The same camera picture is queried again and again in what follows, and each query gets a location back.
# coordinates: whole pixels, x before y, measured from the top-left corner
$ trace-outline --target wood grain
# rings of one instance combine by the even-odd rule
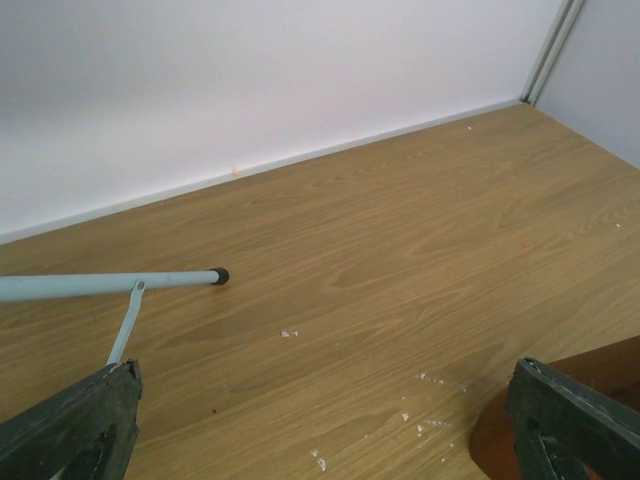
[[[640,332],[639,206],[637,170],[517,106],[5,245],[0,268],[231,271],[145,294],[127,478],[483,478],[467,437],[517,358]],[[126,304],[1,306],[0,419],[97,370]]]

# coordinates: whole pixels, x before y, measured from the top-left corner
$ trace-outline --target light blue pole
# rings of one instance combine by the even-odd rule
[[[145,289],[187,285],[222,285],[229,279],[224,268],[202,272],[102,273],[88,275],[0,276],[0,303],[130,292],[138,280]]]

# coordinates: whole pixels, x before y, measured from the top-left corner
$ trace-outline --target metal bracket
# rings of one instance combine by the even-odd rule
[[[113,343],[111,353],[107,359],[107,365],[112,363],[120,363],[120,359],[124,354],[124,348],[127,346],[129,335],[133,330],[133,326],[136,324],[136,318],[140,312],[140,306],[142,305],[142,295],[144,294],[146,284],[142,280],[137,280],[131,290],[131,297],[129,298],[129,308],[124,316],[122,325],[120,325],[120,331],[116,337],[116,341]]]

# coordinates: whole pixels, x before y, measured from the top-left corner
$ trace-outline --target pole tip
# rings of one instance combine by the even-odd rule
[[[229,270],[227,270],[226,268],[216,267],[212,268],[211,271],[218,273],[218,280],[216,282],[213,282],[211,285],[224,285],[229,281]]]

